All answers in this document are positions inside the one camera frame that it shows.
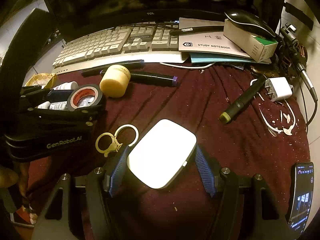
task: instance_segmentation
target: white charger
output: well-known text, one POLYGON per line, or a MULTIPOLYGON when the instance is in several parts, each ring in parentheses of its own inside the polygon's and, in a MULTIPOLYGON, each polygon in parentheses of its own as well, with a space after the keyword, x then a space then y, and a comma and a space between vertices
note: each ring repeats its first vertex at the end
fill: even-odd
POLYGON ((167 187, 186 166, 196 141, 187 129, 162 119, 130 152, 128 168, 151 188, 167 187))
POLYGON ((292 96, 292 90, 285 77, 268 78, 265 87, 272 102, 292 96))

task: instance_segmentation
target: phone screen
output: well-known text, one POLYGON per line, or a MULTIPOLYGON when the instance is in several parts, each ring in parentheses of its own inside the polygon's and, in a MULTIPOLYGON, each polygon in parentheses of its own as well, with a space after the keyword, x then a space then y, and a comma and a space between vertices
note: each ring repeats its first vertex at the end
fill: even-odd
POLYGON ((303 232, 310 213, 314 183, 313 163, 298 163, 295 166, 294 179, 295 187, 289 225, 297 239, 303 232))

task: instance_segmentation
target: computer mouse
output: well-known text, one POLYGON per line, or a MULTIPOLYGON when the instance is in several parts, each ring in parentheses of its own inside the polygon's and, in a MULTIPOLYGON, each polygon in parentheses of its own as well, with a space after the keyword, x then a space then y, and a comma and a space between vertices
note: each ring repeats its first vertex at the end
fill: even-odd
POLYGON ((275 32, 258 16, 240 9, 225 12, 228 19, 238 28, 257 35, 275 38, 275 32))

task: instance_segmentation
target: white keyboard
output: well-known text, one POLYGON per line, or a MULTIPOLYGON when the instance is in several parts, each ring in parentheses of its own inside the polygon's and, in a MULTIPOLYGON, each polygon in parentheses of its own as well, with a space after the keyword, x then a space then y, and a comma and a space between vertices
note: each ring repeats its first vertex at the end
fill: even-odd
POLYGON ((178 51, 178 37, 169 34, 172 28, 179 27, 178 24, 164 23, 162 27, 156 27, 155 22, 150 22, 139 25, 145 26, 118 26, 69 42, 53 62, 52 72, 62 74, 139 59, 183 63, 188 58, 188 54, 178 51))

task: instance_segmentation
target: maroon cloth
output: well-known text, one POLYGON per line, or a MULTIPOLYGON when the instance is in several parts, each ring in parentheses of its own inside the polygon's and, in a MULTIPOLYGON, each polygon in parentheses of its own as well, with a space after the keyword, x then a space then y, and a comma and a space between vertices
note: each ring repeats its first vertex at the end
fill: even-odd
MULTIPOLYGON (((122 98, 108 98, 108 112, 97 122, 91 142, 33 161, 28 196, 34 209, 41 211, 61 174, 83 175, 103 165, 106 159, 94 147, 102 132, 114 134, 118 127, 129 123, 138 128, 141 139, 159 120, 169 119, 194 133, 197 143, 215 156, 222 167, 229 167, 238 175, 261 174, 282 212, 287 211, 290 168, 295 162, 310 160, 306 126, 294 98, 288 100, 297 122, 292 136, 281 133, 275 138, 261 117, 259 104, 269 123, 279 129, 282 124, 289 127, 286 120, 281 124, 280 110, 285 114, 290 111, 286 106, 271 102, 266 90, 261 92, 265 101, 257 96, 230 124, 222 124, 218 119, 249 87, 253 77, 248 71, 215 66, 201 73, 159 64, 147 64, 143 70, 175 75, 180 86, 130 83, 122 98)), ((101 77, 83 78, 80 72, 73 72, 60 75, 59 79, 84 85, 99 84, 101 77)), ((133 130, 125 129, 117 139, 128 144, 134 136, 133 130)), ((218 204, 219 200, 205 192, 194 160, 191 160, 163 190, 147 187, 127 171, 118 196, 110 202, 110 209, 121 239, 203 239, 218 204)))

